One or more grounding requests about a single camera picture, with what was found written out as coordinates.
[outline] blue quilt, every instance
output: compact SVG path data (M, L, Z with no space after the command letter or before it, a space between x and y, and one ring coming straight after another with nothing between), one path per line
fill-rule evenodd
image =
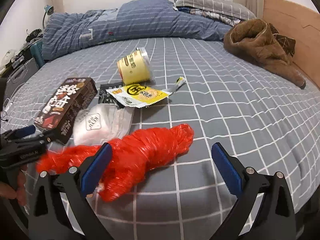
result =
M135 0L120 9L51 16L44 31L42 54L53 60L111 41L180 37L222 41L230 26L199 15L175 11L168 0Z

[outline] wooden headboard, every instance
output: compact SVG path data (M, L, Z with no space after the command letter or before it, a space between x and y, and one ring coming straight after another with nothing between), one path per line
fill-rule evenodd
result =
M320 88L320 14L286 0L265 0L263 19L296 40L293 62Z

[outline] red plastic bag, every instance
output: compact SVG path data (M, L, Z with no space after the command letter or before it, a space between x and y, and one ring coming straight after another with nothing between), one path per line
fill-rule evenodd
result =
M186 153L193 141L193 129L188 124L167 128L140 129L122 139L113 139L112 160L101 178L104 189L99 192L104 201L112 201L130 191L151 169L168 164L177 155ZM37 171L54 170L64 173L79 167L100 146L66 148L61 154L48 152L37 165Z

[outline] bed sheet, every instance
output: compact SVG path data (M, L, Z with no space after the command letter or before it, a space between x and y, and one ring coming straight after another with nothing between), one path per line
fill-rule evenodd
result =
M9 122L1 132L32 124L38 111L66 77L90 76L97 85L120 81L116 62L145 46L155 76L164 89L184 76L187 83L169 99L136 109L131 132L188 123L195 131L190 151L112 203L95 193L88 201L116 240L208 240L236 198L228 192L210 157L220 142L230 155L258 172L284 173L295 212L320 183L320 92L307 80L305 90L251 65L223 48L221 42L181 38L119 41L74 52L47 63L12 98ZM95 97L91 106L97 104ZM57 143L50 150L59 151ZM36 182L28 166L28 197ZM68 200L62 194L76 231ZM244 226L249 230L262 194Z

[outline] human hand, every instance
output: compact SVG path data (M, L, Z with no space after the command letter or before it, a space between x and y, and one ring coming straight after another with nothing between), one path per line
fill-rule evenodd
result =
M27 170L27 165L21 167L22 171ZM0 182L0 196L8 199L17 199L20 206L24 206L27 204L27 196L26 196L26 189L24 184L26 183L26 176L22 171L19 171L18 174L18 189L15 191L12 187L8 184Z

